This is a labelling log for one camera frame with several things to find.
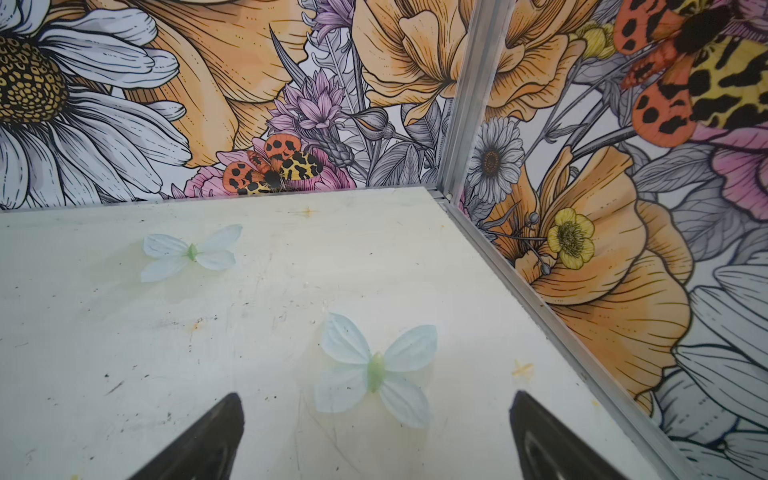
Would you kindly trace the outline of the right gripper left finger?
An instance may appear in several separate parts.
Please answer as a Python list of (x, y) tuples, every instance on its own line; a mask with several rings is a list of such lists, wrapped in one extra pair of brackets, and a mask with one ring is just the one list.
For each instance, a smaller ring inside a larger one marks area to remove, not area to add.
[(244, 427), (241, 398), (232, 392), (134, 473), (130, 480), (229, 479)]

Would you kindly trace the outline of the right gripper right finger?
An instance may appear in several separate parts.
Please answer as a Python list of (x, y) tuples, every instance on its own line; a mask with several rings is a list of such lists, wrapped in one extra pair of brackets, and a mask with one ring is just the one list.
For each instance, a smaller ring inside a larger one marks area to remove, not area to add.
[(517, 391), (514, 396), (509, 422), (525, 480), (625, 479), (524, 390)]

